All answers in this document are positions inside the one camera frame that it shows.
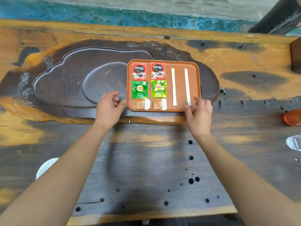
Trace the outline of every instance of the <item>hand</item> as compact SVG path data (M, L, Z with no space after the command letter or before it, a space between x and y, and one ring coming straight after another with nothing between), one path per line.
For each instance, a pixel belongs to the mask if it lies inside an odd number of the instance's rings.
M101 125L105 131L110 130L119 120L126 102L118 103L119 91L111 91L104 94L97 103L95 124Z
M198 107L192 114L190 106L186 106L185 115L188 129L194 138L199 136L210 136L212 105L210 100L194 97Z

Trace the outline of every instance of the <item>brown sugar packet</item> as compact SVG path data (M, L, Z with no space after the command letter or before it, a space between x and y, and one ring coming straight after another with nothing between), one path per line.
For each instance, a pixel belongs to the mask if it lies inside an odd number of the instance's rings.
M166 98L153 98L151 104L153 110L167 110Z
M151 106L151 101L147 98L135 98L134 110L148 110Z

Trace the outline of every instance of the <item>orange tray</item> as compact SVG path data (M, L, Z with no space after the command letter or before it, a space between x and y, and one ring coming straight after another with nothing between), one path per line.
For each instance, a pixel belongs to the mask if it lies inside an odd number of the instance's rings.
M134 100L132 96L132 63L145 63L147 65L147 79L141 80L148 82L148 98L152 100L151 94L151 62L165 63L166 71L166 94L167 94L167 110L152 110L152 105L148 110L134 110ZM171 68L175 69L175 89L177 105L173 105L173 94L172 94L172 77ZM133 59L128 63L127 73L127 96L126 103L132 111L153 111L153 112L184 112L185 106L187 105L186 97L186 85L185 85L185 74L184 68L188 70L189 90L190 90L190 101L191 105L195 104L193 97L201 97L201 83L199 68L197 64L192 62L179 62L179 61L165 61L165 60L143 60Z

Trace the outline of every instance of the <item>green tea packet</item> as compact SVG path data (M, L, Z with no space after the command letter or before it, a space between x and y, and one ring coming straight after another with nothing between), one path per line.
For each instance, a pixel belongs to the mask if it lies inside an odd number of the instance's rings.
M152 98L167 98L166 80L152 80L151 95Z
M133 81L132 94L134 98L148 98L148 82Z

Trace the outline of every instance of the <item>wooden table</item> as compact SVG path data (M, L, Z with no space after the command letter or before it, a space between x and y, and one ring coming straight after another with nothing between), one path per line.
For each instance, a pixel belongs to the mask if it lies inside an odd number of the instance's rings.
M84 39L165 42L212 68L224 91L213 104L212 134L301 203L301 152L285 144L300 129L281 120L285 110L301 107L301 75L290 70L294 37L0 20L0 79L30 53ZM26 63L34 65L34 57ZM0 210L34 181L41 164L60 157L89 126L27 121L2 109ZM200 181L189 184L195 177ZM106 135L77 207L68 225L236 212L185 125L133 123L118 123Z

